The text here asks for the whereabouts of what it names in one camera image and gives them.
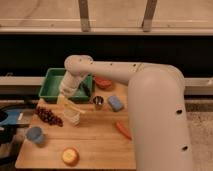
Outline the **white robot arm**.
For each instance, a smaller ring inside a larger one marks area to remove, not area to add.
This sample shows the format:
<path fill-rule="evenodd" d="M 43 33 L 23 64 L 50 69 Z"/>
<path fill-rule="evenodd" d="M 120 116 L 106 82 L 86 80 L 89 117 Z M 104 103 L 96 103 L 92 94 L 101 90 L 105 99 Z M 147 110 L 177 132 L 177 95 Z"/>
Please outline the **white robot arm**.
<path fill-rule="evenodd" d="M 184 103 L 185 80 L 171 65 L 95 61 L 87 55 L 65 59 L 59 86 L 72 96 L 87 75 L 128 87 L 127 107 L 136 171 L 193 171 L 192 146 Z"/>

